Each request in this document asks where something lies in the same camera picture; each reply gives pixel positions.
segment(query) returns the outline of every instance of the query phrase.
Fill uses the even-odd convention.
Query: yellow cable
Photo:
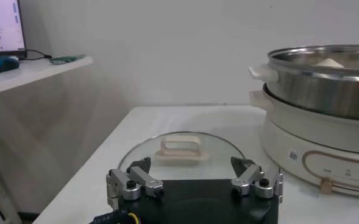
[[[130,212],[130,213],[128,213],[128,215],[131,216],[131,217],[135,220],[135,223],[136,223],[136,224],[140,224],[140,222],[138,221],[138,217],[137,217],[136,214]]]

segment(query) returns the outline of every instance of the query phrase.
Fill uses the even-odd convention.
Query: metal bracket
[[[263,178],[255,184],[255,194],[260,198],[272,198],[277,196],[282,202],[283,174],[278,167],[269,167]]]
[[[119,169],[109,171],[106,176],[106,183],[108,200],[109,198],[118,196],[122,196],[125,200],[136,200],[140,198],[140,185],[129,179],[129,177]]]
[[[129,170],[129,176],[131,180],[134,180],[144,186],[147,196],[161,198],[164,195],[163,181],[152,178],[140,167],[131,167]]]
[[[263,174],[264,172],[261,170],[260,166],[252,164],[240,175],[240,177],[231,181],[232,188],[240,197],[248,195],[252,182],[261,178]]]

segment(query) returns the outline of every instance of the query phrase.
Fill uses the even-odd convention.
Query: green object
[[[81,55],[77,55],[77,56],[66,56],[66,57],[51,58],[51,59],[49,59],[49,61],[53,65],[64,65],[64,64],[76,61],[78,59],[82,59],[84,57],[86,57],[86,55],[81,54]]]

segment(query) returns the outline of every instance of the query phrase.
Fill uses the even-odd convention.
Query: white pot handle
[[[272,110],[272,102],[265,96],[262,90],[251,91],[249,94],[250,103],[253,107],[264,109],[267,112]]]
[[[278,82],[278,72],[276,72],[266,64],[256,67],[249,67],[248,70],[250,71],[251,76],[254,79],[260,79],[266,83]]]

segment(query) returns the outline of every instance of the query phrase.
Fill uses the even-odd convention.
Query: steel pot rim
[[[345,45],[315,45],[315,46],[301,46],[301,47],[288,47],[271,51],[268,54],[269,65],[272,68],[287,69],[288,72],[293,74],[304,74],[306,76],[329,79],[337,81],[350,81],[359,82],[359,68],[334,68],[328,66],[316,65],[300,65],[287,60],[281,60],[275,56],[287,54],[289,52],[308,52],[308,51],[359,51],[359,44],[345,44]]]

